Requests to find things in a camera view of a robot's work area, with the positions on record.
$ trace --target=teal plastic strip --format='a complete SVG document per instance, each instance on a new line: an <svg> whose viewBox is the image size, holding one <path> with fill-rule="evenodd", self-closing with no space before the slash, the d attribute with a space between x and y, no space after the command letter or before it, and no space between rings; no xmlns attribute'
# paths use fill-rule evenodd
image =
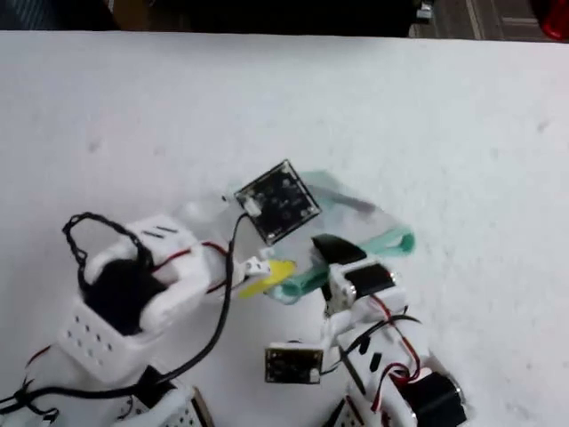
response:
<svg viewBox="0 0 569 427"><path fill-rule="evenodd" d="M409 228L399 226L364 242L360 247L367 253L378 256L407 256L415 248L415 236ZM328 266L322 265L285 280L267 293L283 304L295 304L302 296L323 286L326 280Z"/></svg>

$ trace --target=yellow component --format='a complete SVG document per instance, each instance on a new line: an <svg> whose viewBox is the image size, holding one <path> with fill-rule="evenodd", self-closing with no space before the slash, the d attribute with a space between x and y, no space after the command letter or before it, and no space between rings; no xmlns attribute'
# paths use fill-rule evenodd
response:
<svg viewBox="0 0 569 427"><path fill-rule="evenodd" d="M296 264L292 261L268 260L268 265L270 266L270 276L251 283L239 293L239 298L249 298L265 292L267 289L292 276L296 270Z"/></svg>

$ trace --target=black cable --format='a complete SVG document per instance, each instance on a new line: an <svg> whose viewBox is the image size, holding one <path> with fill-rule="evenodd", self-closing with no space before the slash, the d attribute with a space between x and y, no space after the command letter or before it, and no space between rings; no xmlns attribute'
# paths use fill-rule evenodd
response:
<svg viewBox="0 0 569 427"><path fill-rule="evenodd" d="M350 345L349 347L346 349L345 351L345 355L348 356L353 350L355 350L357 348L357 346L359 344L362 343L362 341L367 338L368 336L370 336L371 334L373 334L376 331L379 331L380 329L382 329L383 327L387 326L387 325L391 325L395 322L397 322L398 320L411 320L412 322L417 322L420 323L421 321L418 320L417 318L411 317L411 316L407 316L406 314L394 314L393 316L391 316L390 320L380 320L379 322L377 322L375 325L369 327L368 329L366 329L361 335L359 335Z"/></svg>
<svg viewBox="0 0 569 427"><path fill-rule="evenodd" d="M100 215L98 213L84 212L78 215L73 215L67 224L63 226L63 229L61 229L61 231L63 231L65 239L68 241L69 247L71 248L71 253L75 257L79 266L77 269L77 280L79 282L79 289L81 289L81 292L85 293L89 286L84 276L85 266L87 265L87 252L77 246L75 239L73 236L71 236L71 230L83 220L100 222L110 227L118 234L127 236L138 251L137 261L140 263L140 266L143 269L153 268L154 262L152 260L152 253L140 242L139 238L132 231L128 230L117 222L113 222L110 219L105 218L103 215Z"/></svg>
<svg viewBox="0 0 569 427"><path fill-rule="evenodd" d="M348 346L348 348L343 352L343 357L340 357L340 360L338 360L337 362L335 362L332 367L326 369L325 371L320 373L320 376L322 375L328 375L331 374L332 372L334 372L336 369L338 369L338 367L340 366L340 363L342 362L342 360L344 360L353 350L355 350L357 348L357 346L359 344L362 343L362 341L367 338L368 336L370 336L371 334L379 331L380 329L382 329L383 327L387 326L387 325L391 325L394 322L397 322L398 320L410 320L412 322L417 322L420 323L420 321L417 318L411 317L411 316L407 316L406 314L394 314L393 316L391 316L391 320L380 320L379 322L377 322L375 325L369 327L368 329L366 329L362 334L360 334L358 337L356 337L356 339Z"/></svg>
<svg viewBox="0 0 569 427"><path fill-rule="evenodd" d="M28 391L28 387L29 385L33 382L34 380L24 380L24 383L21 386L21 389L19 389L18 391L16 391L14 393L13 398L17 401L17 402L22 402L30 411L32 411L34 414L36 415L54 415L55 418L57 418L60 414L60 410L57 407L52 407L50 409L47 409L45 411L43 411L42 409L40 409L39 407L37 407L36 405L34 405L32 402L30 402L29 400L26 399L26 392Z"/></svg>
<svg viewBox="0 0 569 427"><path fill-rule="evenodd" d="M153 383L153 384L133 384L127 387L122 387L118 389L112 390L101 390L101 391L85 391L85 390L78 390L78 389L70 389L67 387L60 387L60 386L50 386L50 387L43 387L42 389L37 389L33 391L29 391L24 393L21 401L10 405L8 407L3 407L0 409L0 415L10 414L11 412L17 411L18 409L23 408L26 406L27 402L32 402L35 399L41 398L48 394L55 394L59 396L67 396L71 398L80 398L80 399L116 399L116 398L123 398L130 395L139 394L142 390L142 387L152 387L158 384L167 383L174 378L178 377L179 375L183 374L184 372L188 371L190 368L197 365L201 362L205 356L207 356L210 351L213 350L213 347L219 341L221 332L223 331L223 327L225 326L229 306L231 304L231 287L233 286L233 254L235 252L235 240L237 229L239 223L246 218L247 215L244 213L236 221L235 228L233 229L233 236L229 241L228 246L228 256L225 263L225 271L226 271L226 287L225 287L225 294L223 296L223 305L221 306L221 314L220 319L218 320L218 324L215 327L215 331L213 332L213 336L210 341L204 346L204 348L197 353L191 360L184 363L180 367L173 369L172 371L160 375L160 377Z"/></svg>
<svg viewBox="0 0 569 427"><path fill-rule="evenodd" d="M130 396L128 398L127 402L128 402L129 407L124 414L122 414L116 418L118 421L123 421L128 415L131 414L132 409L134 408L134 398L132 396Z"/></svg>
<svg viewBox="0 0 569 427"><path fill-rule="evenodd" d="M335 362L335 363L332 365L332 367L326 369L325 371L322 371L322 372L320 373L320 376L324 376L324 375L331 374L331 373L334 372L336 369L338 369L338 367L340 367L340 363L341 363L341 360L338 360L337 362Z"/></svg>

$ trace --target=white surface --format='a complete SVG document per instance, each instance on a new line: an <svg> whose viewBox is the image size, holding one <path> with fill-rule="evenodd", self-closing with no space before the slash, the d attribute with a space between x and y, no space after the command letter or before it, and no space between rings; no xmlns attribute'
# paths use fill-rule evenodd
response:
<svg viewBox="0 0 569 427"><path fill-rule="evenodd" d="M416 253L391 264L473 425L564 425L568 69L559 44L0 34L3 394L70 310L71 214L135 220L289 157L414 226ZM99 230L77 235L101 249ZM317 295L234 305L220 346L188 374L219 426L327 416L339 379L262 382L264 344L316 337L315 306ZM164 359L193 355L216 317L200 310Z"/></svg>

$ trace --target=small circuit board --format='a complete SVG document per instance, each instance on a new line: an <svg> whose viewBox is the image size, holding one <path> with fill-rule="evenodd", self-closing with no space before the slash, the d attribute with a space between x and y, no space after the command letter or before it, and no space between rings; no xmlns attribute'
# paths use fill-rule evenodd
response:
<svg viewBox="0 0 569 427"><path fill-rule="evenodd" d="M265 349L265 382L320 384L324 351L307 344L274 343Z"/></svg>
<svg viewBox="0 0 569 427"><path fill-rule="evenodd" d="M245 185L235 198L269 246L322 212L288 160Z"/></svg>

